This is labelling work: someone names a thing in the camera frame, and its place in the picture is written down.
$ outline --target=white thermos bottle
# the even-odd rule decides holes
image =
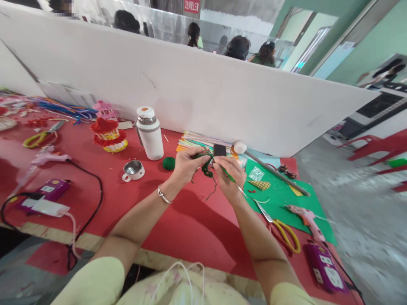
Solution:
[[[137,109],[139,117],[136,122],[136,130],[139,135],[140,144],[144,146],[147,158],[159,160],[164,156],[160,121],[156,118],[154,109],[151,107],[140,107]]]

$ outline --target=concrete floor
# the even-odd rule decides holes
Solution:
[[[332,224],[337,251],[366,304],[407,304],[407,192],[392,187],[407,171],[367,166],[373,158],[347,160],[353,148],[337,149],[318,138],[294,157],[301,180],[311,183]]]

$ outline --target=red sign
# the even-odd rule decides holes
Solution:
[[[184,0],[184,11],[199,14],[199,0]]]

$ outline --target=small metal mug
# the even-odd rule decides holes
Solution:
[[[140,161],[133,160],[124,166],[123,181],[129,182],[130,180],[138,180],[144,176],[144,166]]]

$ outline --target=green yarn ball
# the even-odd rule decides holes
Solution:
[[[174,170],[175,158],[173,158],[173,157],[165,158],[162,162],[162,167],[164,167],[164,169],[169,170],[169,171]]]

